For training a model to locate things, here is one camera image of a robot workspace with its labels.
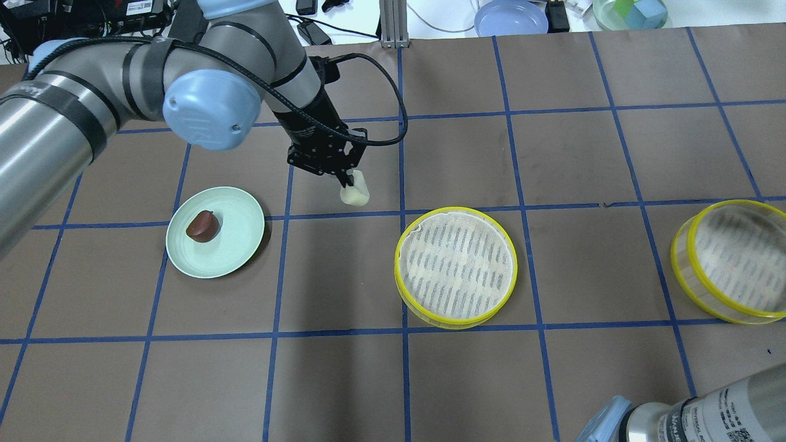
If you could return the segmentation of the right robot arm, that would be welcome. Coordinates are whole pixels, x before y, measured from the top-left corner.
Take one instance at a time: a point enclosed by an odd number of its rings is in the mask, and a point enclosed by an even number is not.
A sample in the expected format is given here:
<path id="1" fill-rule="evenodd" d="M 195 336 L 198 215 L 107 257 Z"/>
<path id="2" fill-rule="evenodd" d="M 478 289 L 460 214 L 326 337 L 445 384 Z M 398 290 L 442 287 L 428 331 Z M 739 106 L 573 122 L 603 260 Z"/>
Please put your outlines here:
<path id="1" fill-rule="evenodd" d="M 784 441 L 785 366 L 773 366 L 675 405 L 634 406 L 616 395 L 576 440 Z"/>

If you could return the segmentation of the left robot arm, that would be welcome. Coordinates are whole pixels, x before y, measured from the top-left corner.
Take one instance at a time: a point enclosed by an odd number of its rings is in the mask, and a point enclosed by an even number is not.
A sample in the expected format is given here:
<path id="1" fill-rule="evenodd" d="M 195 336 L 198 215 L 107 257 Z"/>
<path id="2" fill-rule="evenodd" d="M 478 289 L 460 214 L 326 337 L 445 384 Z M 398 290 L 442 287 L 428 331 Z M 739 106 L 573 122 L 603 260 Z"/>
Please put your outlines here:
<path id="1" fill-rule="evenodd" d="M 132 120 L 165 122 L 205 149 L 239 146 L 267 106 L 291 139 L 287 159 L 358 187 L 372 143 L 327 95 L 278 1 L 200 1 L 199 43 L 95 37 L 45 43 L 2 93 L 2 255 L 7 255 Z"/>

